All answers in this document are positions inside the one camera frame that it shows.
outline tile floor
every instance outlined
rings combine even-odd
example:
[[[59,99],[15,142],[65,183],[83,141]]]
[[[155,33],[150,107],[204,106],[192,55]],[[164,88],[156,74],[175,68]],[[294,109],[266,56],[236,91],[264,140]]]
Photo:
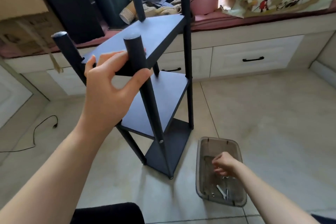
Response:
[[[236,140],[243,161],[304,210],[336,217],[336,90],[310,71],[194,83],[195,129],[173,180],[142,166],[116,129],[92,165],[78,207],[137,203],[146,223],[263,224],[251,200],[241,208],[201,200],[195,191],[200,137]],[[0,163],[0,207],[20,189],[75,126],[84,98],[53,101]],[[184,98],[176,118],[187,121]],[[134,135],[142,151],[150,139]]]

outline stack of paper cups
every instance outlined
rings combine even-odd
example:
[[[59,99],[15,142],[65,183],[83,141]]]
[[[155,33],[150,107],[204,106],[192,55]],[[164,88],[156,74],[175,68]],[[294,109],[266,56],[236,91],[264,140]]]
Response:
[[[134,7],[134,3],[133,1],[130,2],[128,4],[128,6],[126,6],[122,11],[121,13],[119,14],[120,15],[120,18],[126,23],[126,24],[131,24],[131,22],[134,20],[135,18],[135,15],[137,14],[136,10],[135,10],[135,7]]]

